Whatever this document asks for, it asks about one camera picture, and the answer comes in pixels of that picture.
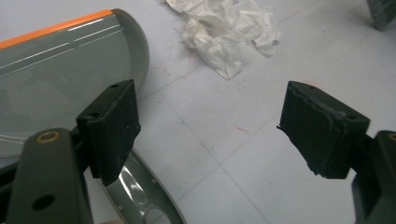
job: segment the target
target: orange stripe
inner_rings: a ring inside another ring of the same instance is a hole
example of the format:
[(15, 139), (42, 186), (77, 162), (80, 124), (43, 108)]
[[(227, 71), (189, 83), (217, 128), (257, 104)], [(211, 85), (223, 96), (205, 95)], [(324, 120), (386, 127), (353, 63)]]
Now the orange stripe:
[(43, 35), (48, 35), (48, 34), (60, 31), (62, 29), (66, 29), (68, 27), (81, 24), (86, 21), (97, 20), (99, 18), (102, 18), (104, 16), (109, 16), (112, 14), (113, 14), (113, 12), (111, 10), (106, 9), (103, 11), (92, 13), (91, 15), (83, 16), (83, 17), (80, 17), (80, 18), (77, 18), (77, 19), (74, 19), (71, 21), (62, 22), (62, 23), (59, 23), (59, 24), (56, 24), (56, 25), (53, 25), (53, 26), (50, 26), (50, 27), (47, 27), (47, 28), (44, 28), (41, 30), (33, 31), (32, 33), (29, 33), (26, 35), (20, 35), (20, 36), (14, 37), (14, 38), (10, 38), (8, 40), (0, 42), (0, 49), (5, 49), (5, 48), (20, 44), (20, 43), (28, 41), (28, 40), (38, 38)]

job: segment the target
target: curved plastic edge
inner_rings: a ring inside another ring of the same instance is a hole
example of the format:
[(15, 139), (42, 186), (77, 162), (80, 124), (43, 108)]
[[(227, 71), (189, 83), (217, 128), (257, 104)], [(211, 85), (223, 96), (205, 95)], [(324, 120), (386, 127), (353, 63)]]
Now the curved plastic edge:
[(60, 31), (60, 30), (63, 30), (63, 29), (66, 29), (66, 28), (69, 28), (69, 27), (72, 27), (72, 26), (75, 26), (78, 24), (82, 24), (87, 21), (94, 21), (94, 20), (97, 20), (104, 16), (109, 16), (112, 14), (113, 14), (113, 12), (111, 10), (106, 9), (103, 11), (92, 13), (87, 16), (73, 19), (71, 21), (65, 21), (65, 22), (62, 22), (62, 23), (59, 23), (59, 24), (56, 24), (56, 25), (53, 25), (53, 26), (50, 26), (50, 27), (47, 27), (47, 28), (44, 28), (41, 30), (33, 31), (32, 33), (28, 33), (26, 35), (20, 35), (20, 36), (14, 37), (14, 38), (10, 38), (8, 40), (0, 42), (0, 49), (6, 49), (11, 46), (18, 45), (20, 43), (23, 43), (23, 42), (26, 42), (26, 41), (29, 41), (32, 39), (39, 38), (40, 36), (43, 36), (43, 35), (55, 33), (57, 31)]
[[(111, 11), (117, 17), (119, 23), (124, 29), (124, 33), (127, 37), (127, 42), (131, 53), (136, 51), (136, 47), (140, 47), (144, 51), (144, 55), (139, 55), (139, 58), (143, 60), (142, 71), (131, 70), (131, 72), (137, 72), (137, 73), (141, 72), (143, 74), (143, 76), (139, 80), (134, 81), (134, 88), (136, 91), (138, 91), (140, 90), (140, 87), (143, 85), (144, 81), (146, 80), (146, 76), (149, 71), (149, 43), (146, 39), (142, 27), (130, 14), (119, 8), (112, 9)], [(139, 41), (137, 42), (128, 41), (128, 34), (129, 34), (128, 31), (130, 32), (135, 31), (134, 34), (138, 35)]]

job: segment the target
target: gray tile floor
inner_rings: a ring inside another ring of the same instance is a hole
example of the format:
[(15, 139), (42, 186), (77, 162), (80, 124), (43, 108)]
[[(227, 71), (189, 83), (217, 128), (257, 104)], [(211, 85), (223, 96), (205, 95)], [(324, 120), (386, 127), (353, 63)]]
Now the gray tile floor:
[[(274, 57), (252, 53), (228, 81), (180, 43), (180, 17), (160, 0), (3, 1), (0, 40), (104, 8), (128, 11), (150, 49), (135, 148), (190, 224), (354, 223), (354, 173), (314, 176), (276, 125), (296, 80), (370, 118), (371, 136), (396, 130), (396, 22), (373, 29), (365, 0), (258, 2), (273, 7), (282, 40)], [(95, 221), (116, 218), (89, 182)]]

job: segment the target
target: white tissue paper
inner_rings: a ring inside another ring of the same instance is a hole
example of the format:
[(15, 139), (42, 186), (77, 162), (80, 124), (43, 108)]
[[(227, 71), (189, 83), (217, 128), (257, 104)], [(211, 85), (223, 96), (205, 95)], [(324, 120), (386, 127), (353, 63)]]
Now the white tissue paper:
[(166, 3), (187, 15), (181, 35), (186, 46), (196, 49), (226, 79), (242, 70), (238, 57), (241, 50), (255, 47), (270, 57), (280, 39), (271, 10), (260, 8), (254, 0), (247, 0), (240, 7), (234, 0), (166, 0)]

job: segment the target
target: black object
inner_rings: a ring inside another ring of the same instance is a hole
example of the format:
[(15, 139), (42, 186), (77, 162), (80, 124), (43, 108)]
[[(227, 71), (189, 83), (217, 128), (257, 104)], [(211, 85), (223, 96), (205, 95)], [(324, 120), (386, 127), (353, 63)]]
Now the black object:
[(396, 133), (366, 135), (370, 120), (313, 86), (290, 81), (279, 129), (309, 168), (344, 179), (349, 168), (358, 224), (396, 223)]
[(91, 166), (105, 186), (114, 182), (139, 132), (134, 82), (127, 80), (96, 98), (72, 132), (49, 129), (31, 136), (18, 172), (15, 163), (0, 172), (7, 223), (92, 223), (82, 173)]
[(396, 17), (396, 0), (367, 0), (374, 27), (383, 30)]

